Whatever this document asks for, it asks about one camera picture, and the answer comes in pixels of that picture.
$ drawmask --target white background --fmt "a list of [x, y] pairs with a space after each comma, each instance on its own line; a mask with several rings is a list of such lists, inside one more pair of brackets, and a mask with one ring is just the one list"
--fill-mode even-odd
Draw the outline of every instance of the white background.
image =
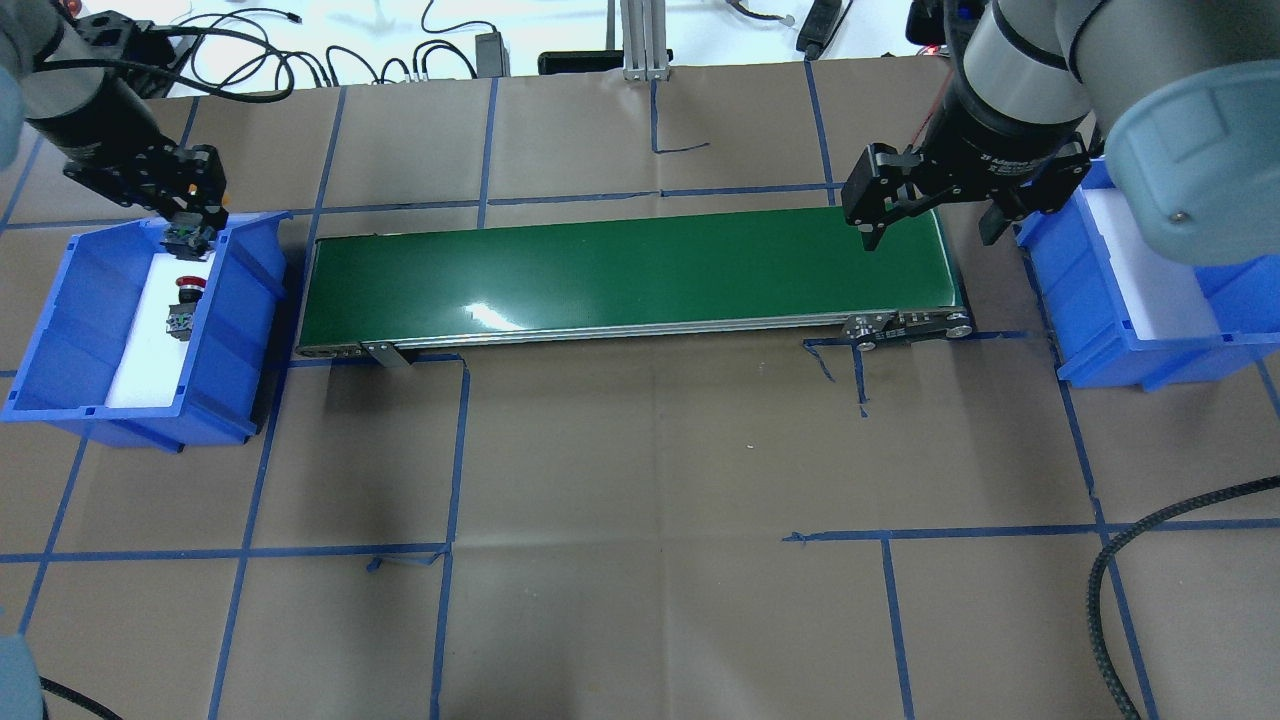
[[[675, 65], [740, 65], [782, 63], [801, 59], [795, 50], [796, 36], [812, 0], [746, 0], [746, 6], [764, 14], [791, 14], [795, 27], [751, 20], [741, 17], [724, 0], [667, 0], [667, 45], [675, 51]], [[413, 47], [428, 37], [419, 28], [425, 0], [303, 0], [251, 3], [233, 0], [86, 0], [82, 14], [116, 10], [134, 19], [168, 24], [188, 13], [229, 12], [266, 6], [302, 15], [292, 24], [271, 14], [250, 14], [270, 33], [282, 50], [307, 50], [324, 55], [329, 45], [344, 45], [364, 55], [375, 69], [388, 58], [410, 61]], [[872, 58], [884, 53], [911, 55], [918, 47], [904, 37], [910, 0], [852, 0], [852, 6], [824, 58]], [[428, 17], [429, 27], [448, 27], [461, 20], [485, 19], [498, 26], [511, 51], [512, 74], [538, 74], [538, 55], [547, 50], [603, 50], [605, 38], [605, 0], [436, 0]], [[207, 23], [210, 19], [201, 20]], [[229, 29], [253, 32], [239, 23]], [[483, 27], [468, 27], [445, 36], [468, 56], [474, 55], [474, 35]], [[617, 29], [621, 46], [622, 29]], [[233, 38], [211, 38], [198, 55], [200, 70], [219, 79], [259, 50]], [[344, 85], [369, 82], [369, 72], [340, 53], [334, 65]], [[294, 63], [298, 82], [311, 85], [311, 76]], [[463, 77], [462, 64], [445, 53], [433, 53], [434, 78]], [[274, 68], [265, 69], [251, 82], [230, 90], [270, 90]], [[398, 70], [388, 74], [394, 79]], [[172, 95], [195, 91], [174, 88]]]

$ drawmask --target robotic arm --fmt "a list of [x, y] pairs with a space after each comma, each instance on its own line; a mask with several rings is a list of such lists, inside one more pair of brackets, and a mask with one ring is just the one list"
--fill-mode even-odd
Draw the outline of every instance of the robotic arm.
[[227, 227], [218, 150], [178, 147], [116, 73], [46, 69], [93, 59], [68, 20], [49, 0], [0, 0], [0, 70], [20, 85], [27, 123], [67, 155], [67, 177], [113, 202], [159, 213], [170, 220], [169, 252], [201, 259]]
[[920, 146], [872, 143], [845, 183], [867, 250], [943, 202], [992, 200], [987, 245], [1060, 210], [1089, 169], [1076, 128], [1092, 109], [1155, 250], [1196, 265], [1280, 252], [1280, 3], [915, 0], [922, 18], [943, 20], [955, 73]]

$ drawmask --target blue plastic crate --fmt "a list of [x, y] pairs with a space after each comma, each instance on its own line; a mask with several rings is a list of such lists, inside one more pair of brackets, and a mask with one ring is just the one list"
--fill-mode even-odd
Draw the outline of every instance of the blue plastic crate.
[[1030, 252], [1062, 352], [1060, 379], [1075, 387], [1140, 384], [1153, 391], [1219, 380], [1280, 350], [1280, 256], [1196, 269], [1217, 334], [1139, 338], [1083, 195], [1110, 187], [1106, 164], [1098, 161], [1060, 213], [1034, 215], [1019, 231], [1018, 245]]
[[250, 420], [275, 304], [284, 297], [276, 241], [288, 213], [232, 215], [219, 233], [173, 402], [104, 405], [151, 260], [168, 223], [138, 220], [70, 238], [27, 355], [0, 411], [113, 447], [238, 445]]

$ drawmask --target metal bracket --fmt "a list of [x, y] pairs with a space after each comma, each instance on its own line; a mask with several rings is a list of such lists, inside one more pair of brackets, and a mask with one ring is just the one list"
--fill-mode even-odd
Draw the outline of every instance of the metal bracket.
[[945, 310], [886, 310], [863, 313], [849, 318], [845, 337], [863, 352], [886, 343], [916, 342], [934, 338], [961, 338], [973, 333], [973, 323], [964, 307]]
[[667, 79], [667, 0], [622, 0], [622, 74]]
[[408, 368], [408, 357], [396, 350], [396, 346], [389, 342], [366, 342], [364, 343], [365, 352], [369, 352], [374, 360], [383, 368]]

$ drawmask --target conveyor belt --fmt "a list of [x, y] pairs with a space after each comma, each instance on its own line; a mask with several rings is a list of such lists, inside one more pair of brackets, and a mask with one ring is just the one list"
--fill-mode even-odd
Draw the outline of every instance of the conveyor belt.
[[933, 214], [893, 225], [876, 252], [838, 208], [337, 237], [316, 243], [298, 351], [801, 327], [963, 305]]

